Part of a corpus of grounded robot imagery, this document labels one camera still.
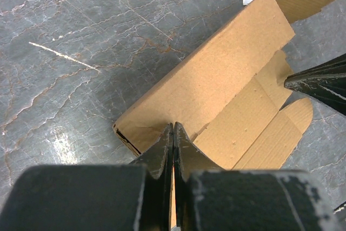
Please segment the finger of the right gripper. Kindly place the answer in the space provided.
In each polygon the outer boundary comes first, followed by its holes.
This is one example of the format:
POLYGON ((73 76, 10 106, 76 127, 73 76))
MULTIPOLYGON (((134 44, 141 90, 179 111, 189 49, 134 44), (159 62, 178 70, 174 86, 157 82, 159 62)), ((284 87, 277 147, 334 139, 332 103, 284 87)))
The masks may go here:
POLYGON ((288 76, 284 87, 345 115, 345 54, 288 76))

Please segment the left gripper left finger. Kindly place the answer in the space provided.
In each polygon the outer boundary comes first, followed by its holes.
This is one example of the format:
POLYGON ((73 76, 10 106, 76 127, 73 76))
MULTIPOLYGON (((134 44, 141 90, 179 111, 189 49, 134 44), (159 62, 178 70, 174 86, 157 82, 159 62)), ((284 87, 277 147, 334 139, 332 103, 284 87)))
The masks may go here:
POLYGON ((173 126, 129 164, 40 165, 15 182, 1 230, 169 230, 173 126))

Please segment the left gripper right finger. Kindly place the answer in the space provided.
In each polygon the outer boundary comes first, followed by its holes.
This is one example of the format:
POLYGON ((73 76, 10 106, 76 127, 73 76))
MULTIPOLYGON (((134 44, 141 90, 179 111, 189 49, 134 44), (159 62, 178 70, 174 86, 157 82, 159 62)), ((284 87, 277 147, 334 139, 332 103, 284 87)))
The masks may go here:
POLYGON ((318 182, 301 170, 225 170, 173 132, 181 230, 342 230, 318 182))

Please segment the brown cardboard box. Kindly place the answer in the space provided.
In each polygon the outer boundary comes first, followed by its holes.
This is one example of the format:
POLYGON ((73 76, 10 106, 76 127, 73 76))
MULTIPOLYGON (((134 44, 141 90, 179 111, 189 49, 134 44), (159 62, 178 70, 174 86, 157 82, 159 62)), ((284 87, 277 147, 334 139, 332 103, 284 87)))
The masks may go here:
POLYGON ((308 98, 285 104, 282 49, 293 22, 333 1, 253 0, 118 118, 118 138, 138 158, 180 123, 225 170, 281 170, 313 116, 308 98))

